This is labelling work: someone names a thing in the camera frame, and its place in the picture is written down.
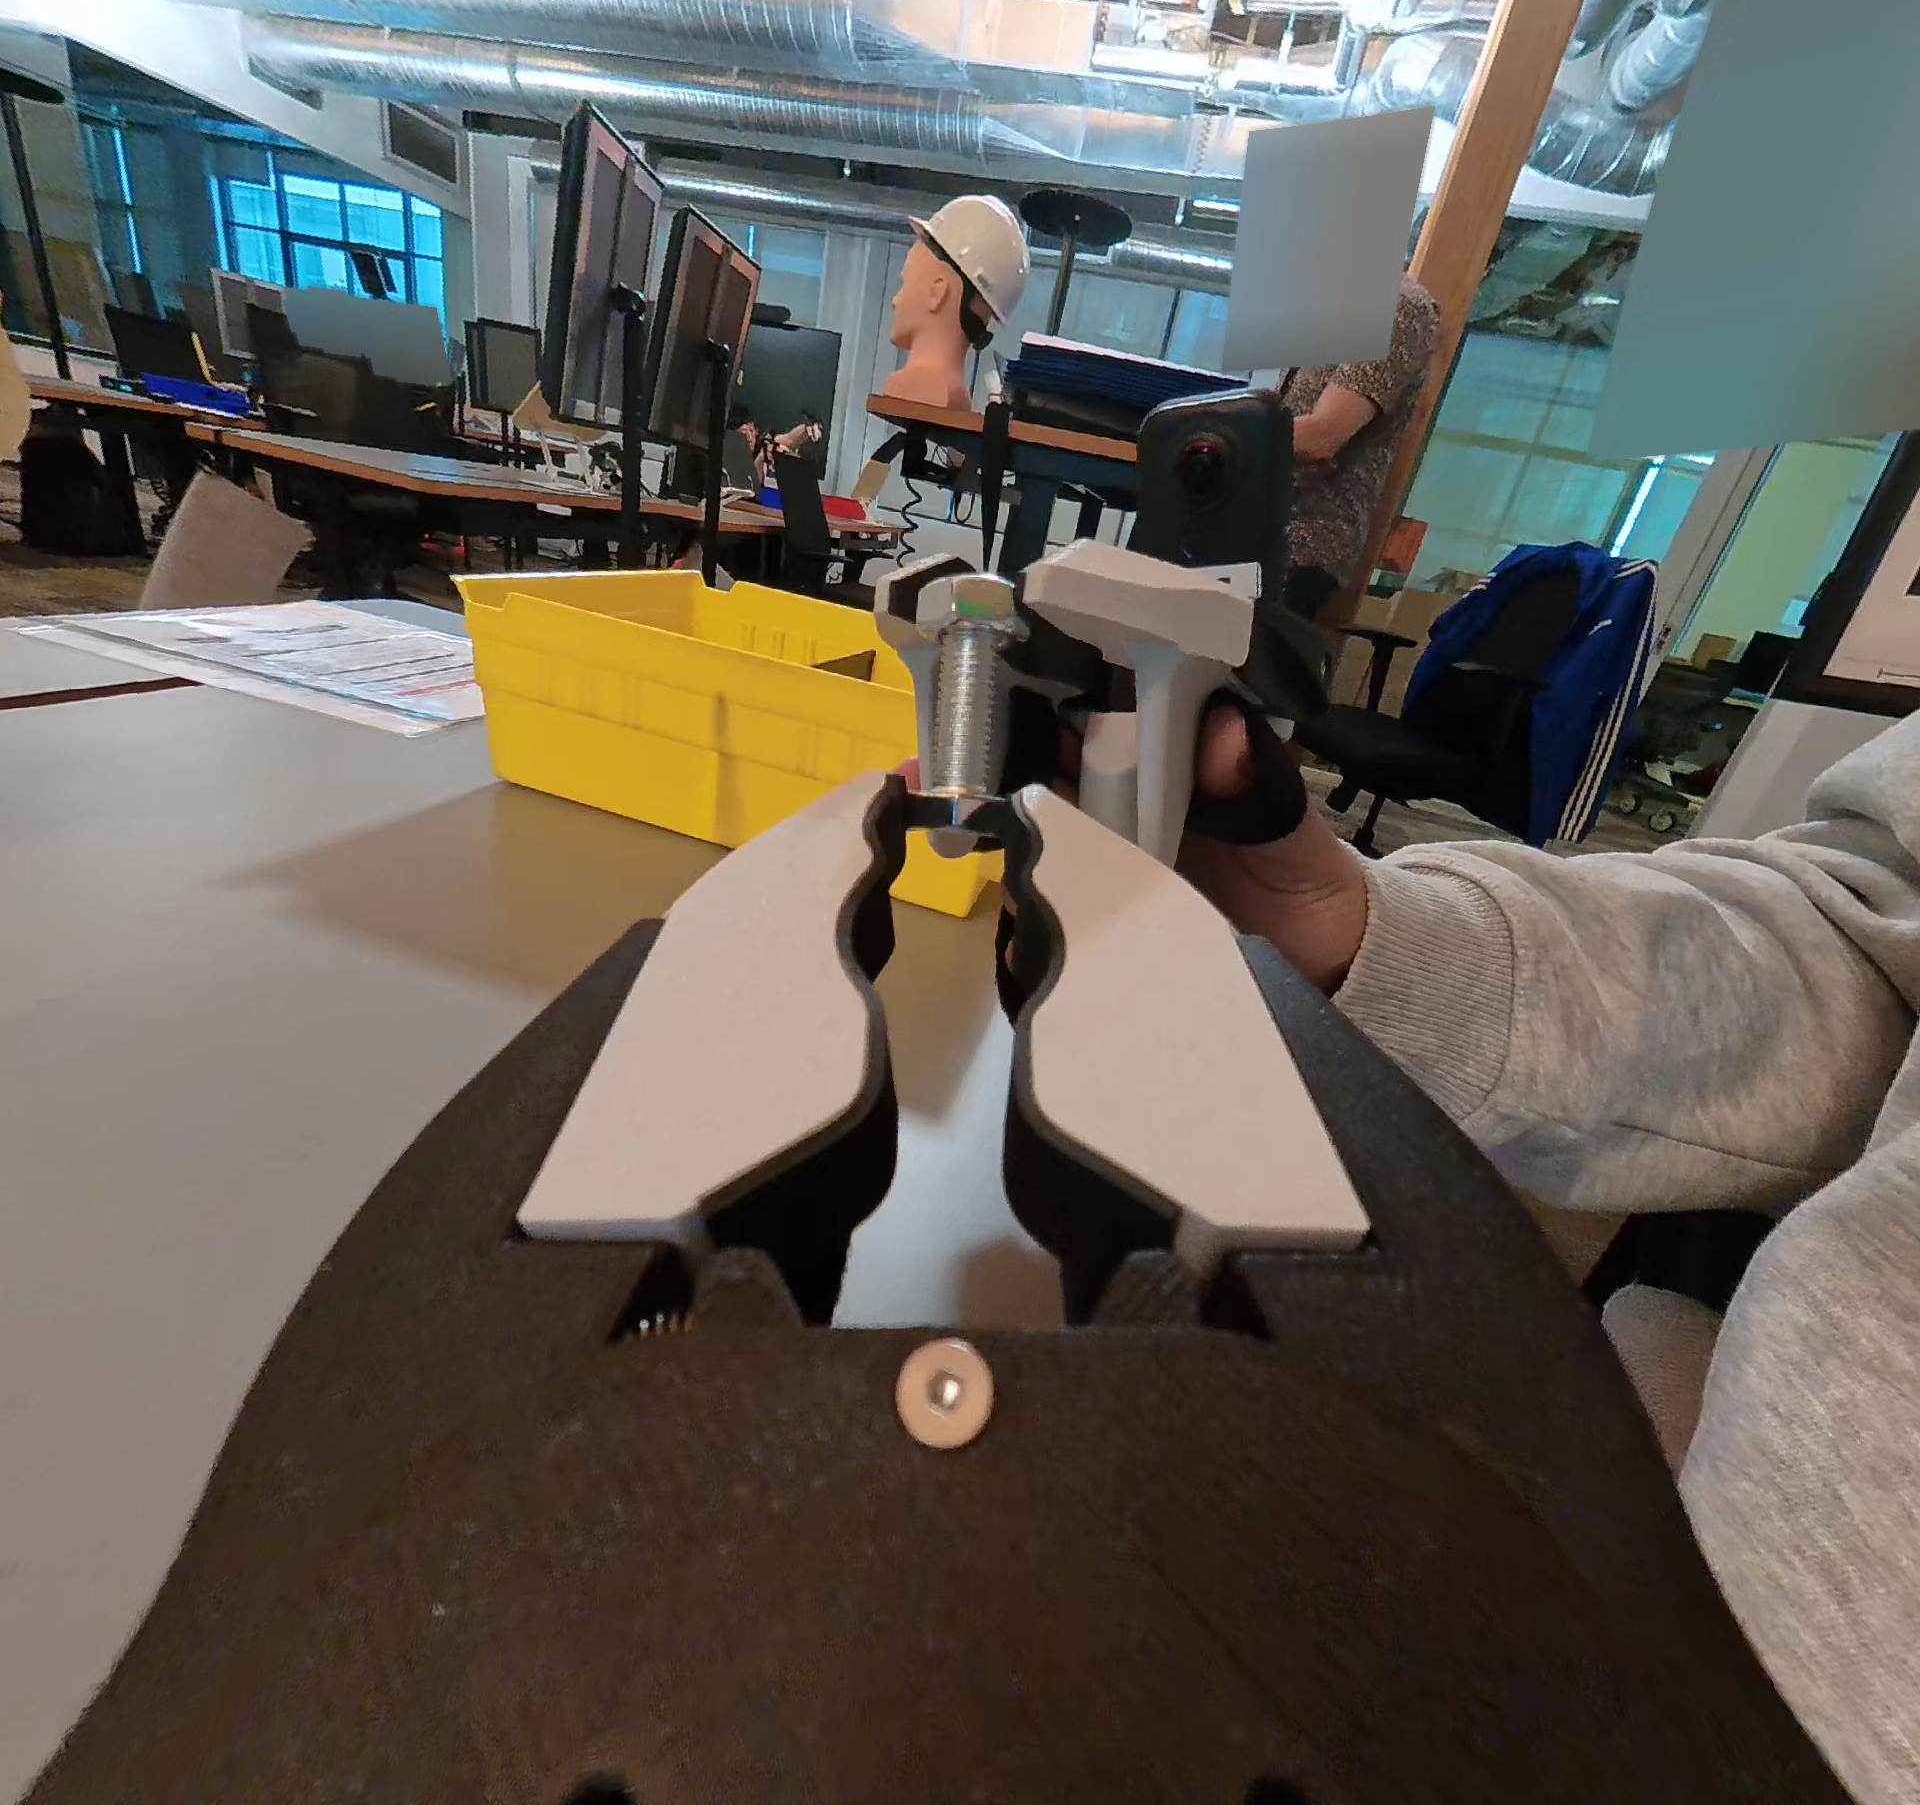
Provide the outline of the person's grey sweatshirt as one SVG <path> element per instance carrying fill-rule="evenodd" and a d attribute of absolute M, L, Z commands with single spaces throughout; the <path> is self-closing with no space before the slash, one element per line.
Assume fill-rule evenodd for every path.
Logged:
<path fill-rule="evenodd" d="M 1717 1334 L 1682 1498 L 1858 1801 L 1916 1798 L 1916 1133 L 1810 1195 Z"/>

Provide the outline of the stack of blue folders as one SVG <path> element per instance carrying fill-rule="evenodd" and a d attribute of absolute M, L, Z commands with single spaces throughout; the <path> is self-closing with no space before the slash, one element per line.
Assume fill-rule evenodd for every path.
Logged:
<path fill-rule="evenodd" d="M 1038 396 L 1105 400 L 1149 412 L 1165 400 L 1247 390 L 1242 375 L 1198 369 L 1141 353 L 1117 353 L 1058 335 L 1028 330 L 1005 363 L 1008 387 Z"/>

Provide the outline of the small black computer monitor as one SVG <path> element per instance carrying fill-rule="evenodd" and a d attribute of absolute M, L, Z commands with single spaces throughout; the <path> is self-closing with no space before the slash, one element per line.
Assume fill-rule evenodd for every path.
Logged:
<path fill-rule="evenodd" d="M 830 459 L 842 350 L 842 335 L 830 329 L 751 321 L 736 369 L 733 403 L 765 436 L 809 427 L 798 451 L 818 469 Z"/>

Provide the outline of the grey desk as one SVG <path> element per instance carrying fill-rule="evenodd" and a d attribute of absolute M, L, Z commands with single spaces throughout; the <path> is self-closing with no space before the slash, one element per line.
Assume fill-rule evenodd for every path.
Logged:
<path fill-rule="evenodd" d="M 2 714 L 2 1798 L 378 1175 L 722 852 L 227 688 Z"/>

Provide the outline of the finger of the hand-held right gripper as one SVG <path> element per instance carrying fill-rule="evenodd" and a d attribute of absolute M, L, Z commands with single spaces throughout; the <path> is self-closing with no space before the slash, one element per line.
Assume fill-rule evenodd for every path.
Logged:
<path fill-rule="evenodd" d="M 1140 644 L 1165 644 L 1225 669 L 1248 660 L 1259 563 L 1169 563 L 1101 539 L 1077 539 L 1026 567 L 1020 605 L 1093 644 L 1111 666 L 1137 666 Z"/>
<path fill-rule="evenodd" d="M 873 587 L 876 636 L 900 655 L 928 644 L 921 596 L 928 587 L 952 587 L 955 579 L 979 579 L 979 569 L 961 556 L 918 556 L 885 569 Z"/>

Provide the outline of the wooden standing desk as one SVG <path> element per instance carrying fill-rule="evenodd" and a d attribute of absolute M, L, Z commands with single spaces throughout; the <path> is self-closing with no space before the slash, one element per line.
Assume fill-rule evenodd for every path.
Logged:
<path fill-rule="evenodd" d="M 1077 536 L 1093 536 L 1104 509 L 1128 517 L 1140 506 L 1137 445 L 1128 439 L 1014 418 L 1005 400 L 968 412 L 870 394 L 865 409 L 900 429 L 904 445 L 883 457 L 900 459 L 906 482 L 976 491 L 982 557 L 995 575 L 1014 579 L 1043 557 L 1061 494 L 1079 499 Z"/>

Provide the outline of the long wooden desk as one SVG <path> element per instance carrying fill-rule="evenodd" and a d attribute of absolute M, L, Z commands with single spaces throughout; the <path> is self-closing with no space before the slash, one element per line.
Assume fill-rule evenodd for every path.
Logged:
<path fill-rule="evenodd" d="M 701 503 L 678 499 L 642 494 L 636 503 L 624 503 L 613 491 L 542 476 L 531 469 L 269 432 L 251 418 L 227 423 L 224 415 L 199 406 L 108 385 L 28 375 L 25 387 L 32 403 L 81 412 L 84 427 L 99 432 L 154 427 L 171 463 L 215 469 L 232 482 L 257 469 L 288 469 L 317 482 L 330 506 L 359 488 L 424 499 L 443 514 L 443 527 L 458 536 L 658 544 L 669 556 L 679 556 L 698 544 L 707 521 Z"/>

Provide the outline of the grey chair back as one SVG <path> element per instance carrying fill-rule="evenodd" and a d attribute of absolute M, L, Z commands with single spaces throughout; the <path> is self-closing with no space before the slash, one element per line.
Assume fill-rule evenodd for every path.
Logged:
<path fill-rule="evenodd" d="M 162 536 L 138 612 L 269 605 L 314 533 L 199 469 Z"/>

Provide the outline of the black floor lamp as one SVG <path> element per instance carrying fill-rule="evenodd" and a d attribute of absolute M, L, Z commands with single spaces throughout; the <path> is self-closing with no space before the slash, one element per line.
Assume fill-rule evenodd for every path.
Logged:
<path fill-rule="evenodd" d="M 1056 338 L 1061 335 L 1077 257 L 1104 257 L 1116 245 L 1125 245 L 1134 236 L 1134 218 L 1128 208 L 1098 196 L 1093 192 L 1073 184 L 1034 184 L 1020 196 L 1020 221 L 1026 223 L 1026 232 L 1053 238 L 1061 250 L 1043 329 Z"/>

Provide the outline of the steel hex bolt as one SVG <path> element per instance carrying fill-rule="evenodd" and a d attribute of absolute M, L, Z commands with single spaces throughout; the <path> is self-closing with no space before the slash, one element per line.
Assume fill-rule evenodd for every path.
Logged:
<path fill-rule="evenodd" d="M 994 572 L 931 579 L 906 621 L 900 660 L 915 679 L 921 791 L 988 799 L 1005 760 L 1008 655 L 1026 641 L 1016 587 Z"/>

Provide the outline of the yellow plastic storage bin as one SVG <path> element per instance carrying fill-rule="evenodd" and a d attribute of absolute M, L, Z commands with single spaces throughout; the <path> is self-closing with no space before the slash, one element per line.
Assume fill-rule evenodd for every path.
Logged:
<path fill-rule="evenodd" d="M 740 848 L 918 751 L 915 685 L 862 608 L 695 569 L 458 579 L 493 767 Z"/>

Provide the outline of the laminated instruction sheet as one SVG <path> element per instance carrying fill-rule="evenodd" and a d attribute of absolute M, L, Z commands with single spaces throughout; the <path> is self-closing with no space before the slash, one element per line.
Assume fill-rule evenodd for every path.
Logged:
<path fill-rule="evenodd" d="M 475 651 L 461 632 L 388 618 L 359 603 L 113 612 L 13 626 L 29 639 L 396 738 L 487 717 Z"/>

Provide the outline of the white hard hat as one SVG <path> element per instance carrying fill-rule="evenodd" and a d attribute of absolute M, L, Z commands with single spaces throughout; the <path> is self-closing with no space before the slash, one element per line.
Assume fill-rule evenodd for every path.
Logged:
<path fill-rule="evenodd" d="M 1016 312 L 1026 278 L 1028 247 L 1020 215 L 998 196 L 962 195 L 934 208 L 931 218 L 910 218 L 910 227 L 991 306 L 995 329 Z"/>

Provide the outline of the black framed picture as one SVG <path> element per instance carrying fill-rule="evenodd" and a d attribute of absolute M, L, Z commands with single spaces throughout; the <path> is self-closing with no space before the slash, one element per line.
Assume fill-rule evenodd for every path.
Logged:
<path fill-rule="evenodd" d="M 1779 696 L 1889 720 L 1916 714 L 1916 429 L 1901 432 L 1816 591 Z"/>

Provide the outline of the silver ventilation duct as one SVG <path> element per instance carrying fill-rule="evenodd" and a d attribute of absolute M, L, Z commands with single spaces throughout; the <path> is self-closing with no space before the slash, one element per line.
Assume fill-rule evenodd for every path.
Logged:
<path fill-rule="evenodd" d="M 1493 22 L 1469 0 L 1351 0 L 1333 47 L 1341 110 L 1429 108 L 1457 129 Z M 1581 0 L 1523 171 L 1609 196 L 1657 184 L 1714 0 Z"/>
<path fill-rule="evenodd" d="M 913 165 L 983 171 L 1032 153 L 991 108 L 962 90 L 889 90 L 745 65 L 658 65 L 609 51 L 566 51 L 353 23 L 269 23 L 244 30 L 257 78 L 284 90 L 336 90 L 461 108 L 475 112 L 561 118 L 594 104 L 646 129 L 733 132 Z"/>
<path fill-rule="evenodd" d="M 678 65 L 740 65 L 995 104 L 1108 108 L 1077 0 L 180 0 Z"/>

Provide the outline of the black backpack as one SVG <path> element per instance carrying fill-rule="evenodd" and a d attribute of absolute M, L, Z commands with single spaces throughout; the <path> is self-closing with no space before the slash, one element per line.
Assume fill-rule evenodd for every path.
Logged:
<path fill-rule="evenodd" d="M 84 436 L 50 415 L 37 418 L 17 448 L 17 533 L 57 557 L 148 560 L 138 506 L 117 494 Z"/>

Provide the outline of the person's right forearm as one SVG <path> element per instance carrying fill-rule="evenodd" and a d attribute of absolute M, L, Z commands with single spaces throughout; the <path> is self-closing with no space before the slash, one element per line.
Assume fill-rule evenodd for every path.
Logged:
<path fill-rule="evenodd" d="M 1916 1224 L 1916 720 L 1800 824 L 1401 849 L 1333 1003 L 1526 1194 Z"/>

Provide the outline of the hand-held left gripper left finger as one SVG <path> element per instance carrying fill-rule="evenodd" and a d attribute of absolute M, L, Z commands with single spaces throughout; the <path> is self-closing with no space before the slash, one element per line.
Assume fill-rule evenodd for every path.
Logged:
<path fill-rule="evenodd" d="M 885 1031 L 849 931 L 865 899 L 894 923 L 904 848 L 870 820 L 897 791 L 865 769 L 679 893 L 521 1195 L 528 1237 L 688 1248 L 865 1113 Z"/>

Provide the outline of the blue striped jacket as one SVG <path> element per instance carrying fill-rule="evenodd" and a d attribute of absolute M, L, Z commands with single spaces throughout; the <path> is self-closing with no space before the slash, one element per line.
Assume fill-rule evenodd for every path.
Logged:
<path fill-rule="evenodd" d="M 1587 837 L 1642 693 L 1657 563 L 1518 545 L 1444 612 L 1401 724 L 1468 760 L 1444 799 L 1529 848 Z"/>

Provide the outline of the tall black computer monitor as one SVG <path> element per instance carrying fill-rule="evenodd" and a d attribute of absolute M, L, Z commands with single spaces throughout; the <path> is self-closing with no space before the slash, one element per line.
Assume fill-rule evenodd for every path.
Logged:
<path fill-rule="evenodd" d="M 661 178 L 588 102 L 564 129 L 539 335 L 539 396 L 561 423 L 621 429 L 628 311 L 649 296 Z"/>
<path fill-rule="evenodd" d="M 704 211 L 672 215 L 646 312 L 639 423 L 654 445 L 722 445 L 758 305 L 761 266 Z"/>

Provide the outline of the person's right hand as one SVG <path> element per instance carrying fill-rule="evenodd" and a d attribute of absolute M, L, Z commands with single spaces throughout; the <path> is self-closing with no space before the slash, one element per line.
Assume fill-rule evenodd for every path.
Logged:
<path fill-rule="evenodd" d="M 1177 872 L 1320 993 L 1347 979 L 1368 928 L 1360 858 L 1316 809 L 1289 744 L 1231 693 L 1207 705 L 1195 739 Z"/>

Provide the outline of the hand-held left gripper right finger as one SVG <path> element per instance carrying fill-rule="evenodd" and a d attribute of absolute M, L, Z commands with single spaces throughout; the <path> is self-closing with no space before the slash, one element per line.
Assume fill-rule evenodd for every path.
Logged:
<path fill-rule="evenodd" d="M 1181 1260 L 1356 1249 L 1368 1215 L 1231 924 L 1058 793 L 1014 812 L 1020 923 L 1058 940 L 1020 1031 L 1038 1133 L 1169 1216 Z"/>

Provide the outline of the black office chair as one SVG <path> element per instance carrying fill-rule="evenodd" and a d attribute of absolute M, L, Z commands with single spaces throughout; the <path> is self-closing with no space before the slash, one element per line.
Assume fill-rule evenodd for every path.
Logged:
<path fill-rule="evenodd" d="M 818 472 L 806 457 L 774 451 L 773 472 L 782 491 L 777 585 L 870 612 L 873 587 L 862 582 L 870 545 L 833 527 Z"/>
<path fill-rule="evenodd" d="M 1301 723 L 1305 751 L 1339 767 L 1339 784 L 1327 805 L 1347 812 L 1360 793 L 1372 793 L 1368 812 L 1351 845 L 1360 855 L 1378 858 L 1378 824 L 1389 803 L 1447 799 L 1493 824 L 1526 805 L 1526 738 L 1532 697 L 1542 679 L 1511 666 L 1469 655 L 1438 672 L 1432 700 L 1401 717 L 1380 709 L 1393 660 L 1412 644 L 1378 626 L 1347 626 L 1347 636 L 1372 641 L 1366 706 L 1329 705 Z"/>

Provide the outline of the mannequin head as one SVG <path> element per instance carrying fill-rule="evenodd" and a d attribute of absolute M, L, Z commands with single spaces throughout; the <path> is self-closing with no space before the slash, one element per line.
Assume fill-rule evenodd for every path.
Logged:
<path fill-rule="evenodd" d="M 976 339 L 991 338 L 991 305 L 947 257 L 915 238 L 894 293 L 892 345 L 897 369 L 883 394 L 941 412 L 971 412 Z"/>

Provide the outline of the wooden support post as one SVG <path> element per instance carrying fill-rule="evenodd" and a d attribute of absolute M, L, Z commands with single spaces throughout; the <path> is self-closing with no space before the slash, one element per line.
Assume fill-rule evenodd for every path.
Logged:
<path fill-rule="evenodd" d="M 1383 476 L 1368 533 L 1320 621 L 1341 626 L 1375 569 L 1418 469 L 1447 394 L 1465 324 L 1484 278 L 1511 187 L 1532 150 L 1544 102 L 1572 41 L 1582 0 L 1500 0 L 1453 132 L 1447 168 L 1412 245 L 1411 271 L 1438 302 L 1438 345 L 1411 403 L 1396 459 Z"/>

